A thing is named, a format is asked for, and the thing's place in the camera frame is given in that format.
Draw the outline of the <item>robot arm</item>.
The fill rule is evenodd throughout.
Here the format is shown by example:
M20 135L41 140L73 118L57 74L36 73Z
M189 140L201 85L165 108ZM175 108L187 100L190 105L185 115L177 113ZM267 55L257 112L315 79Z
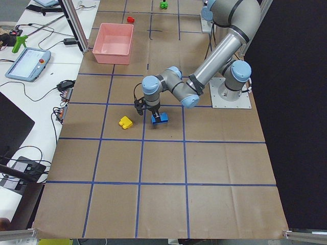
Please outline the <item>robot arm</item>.
M144 96L134 100L139 115L145 110L152 113L153 124L163 122L160 109L160 93L169 91L186 108L193 108L207 83L216 73L226 74L229 85L226 89L240 91L251 76L247 62L232 59L234 53L247 44L260 26L261 8L257 1L207 1L201 16L213 25L227 28L226 36L219 42L210 55L182 81L181 71L171 66L155 76L147 76L140 83Z

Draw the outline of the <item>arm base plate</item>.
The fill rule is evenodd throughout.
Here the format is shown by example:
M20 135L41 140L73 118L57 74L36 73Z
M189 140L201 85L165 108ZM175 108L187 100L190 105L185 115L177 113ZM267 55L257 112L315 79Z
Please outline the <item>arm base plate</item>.
M248 92L231 91L225 86L225 78L212 78L209 82L212 107L216 109L251 109Z
M213 21L213 13L208 9L201 10L201 30L202 33L209 34L212 30L214 21Z

